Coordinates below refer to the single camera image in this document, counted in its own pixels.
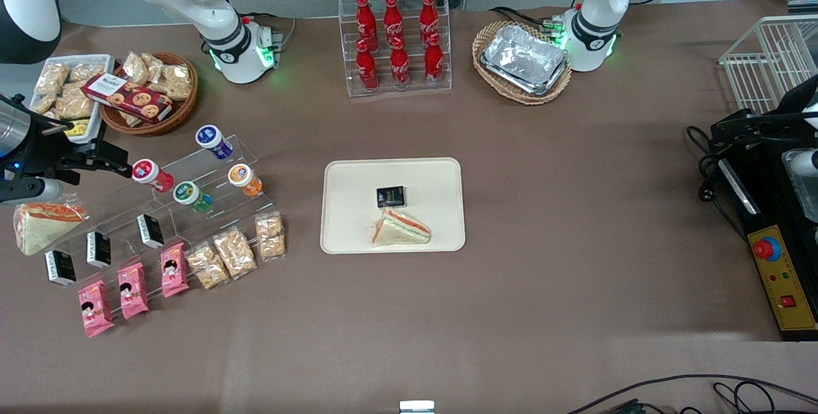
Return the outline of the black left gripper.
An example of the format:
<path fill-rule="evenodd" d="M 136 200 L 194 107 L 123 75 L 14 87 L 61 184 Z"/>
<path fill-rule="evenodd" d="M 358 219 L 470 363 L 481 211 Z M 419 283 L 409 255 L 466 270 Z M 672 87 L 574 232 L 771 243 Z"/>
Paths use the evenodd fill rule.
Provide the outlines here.
<path fill-rule="evenodd" d="M 816 147 L 816 111 L 762 115 L 740 109 L 711 126 L 711 147 L 728 148 L 759 141 L 792 147 Z M 753 120 L 759 121 L 753 127 Z"/>

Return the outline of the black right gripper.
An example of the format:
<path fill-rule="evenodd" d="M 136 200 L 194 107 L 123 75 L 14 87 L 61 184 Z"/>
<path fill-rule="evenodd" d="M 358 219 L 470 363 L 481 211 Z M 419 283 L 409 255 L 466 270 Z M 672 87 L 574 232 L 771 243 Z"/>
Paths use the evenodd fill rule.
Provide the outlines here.
<path fill-rule="evenodd" d="M 108 171 L 126 176 L 132 166 L 128 152 L 108 141 L 95 140 L 95 159 L 72 143 L 59 124 L 29 115 L 29 134 L 22 146 L 22 175 L 53 180 L 79 180 L 80 170 Z"/>

